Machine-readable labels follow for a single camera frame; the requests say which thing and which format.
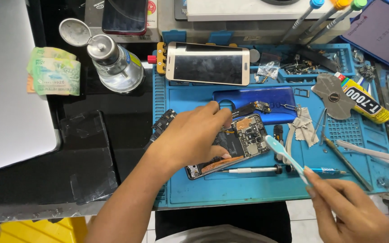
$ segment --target green screwdriver cap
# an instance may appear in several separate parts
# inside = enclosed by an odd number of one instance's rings
[[[354,11],[360,11],[367,4],[367,0],[353,0],[351,2],[351,8]]]

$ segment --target black pants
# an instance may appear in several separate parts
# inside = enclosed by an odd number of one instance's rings
[[[221,224],[261,234],[278,243],[292,242],[286,202],[156,211],[156,240],[189,229]]]

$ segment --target plastic bag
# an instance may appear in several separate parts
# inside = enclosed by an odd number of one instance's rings
[[[277,79],[278,70],[280,69],[281,54],[262,53],[259,62],[258,75]]]

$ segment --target smartphone box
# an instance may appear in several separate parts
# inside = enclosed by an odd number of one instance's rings
[[[102,31],[103,0],[86,0],[85,23],[91,30],[91,34],[107,35],[117,43],[133,42],[159,42],[160,34],[157,27],[157,0],[148,0],[147,32],[143,36],[108,35]]]

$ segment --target smartphone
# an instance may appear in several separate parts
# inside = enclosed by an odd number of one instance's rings
[[[168,80],[246,86],[250,82],[247,48],[170,42]]]
[[[220,145],[229,151],[230,159],[215,157],[207,163],[186,166],[190,180],[211,174],[249,158],[268,152],[265,142],[267,131],[259,114],[251,114],[232,122],[231,128],[219,132],[213,145]]]
[[[105,0],[102,30],[110,35],[141,36],[147,32],[148,0]]]

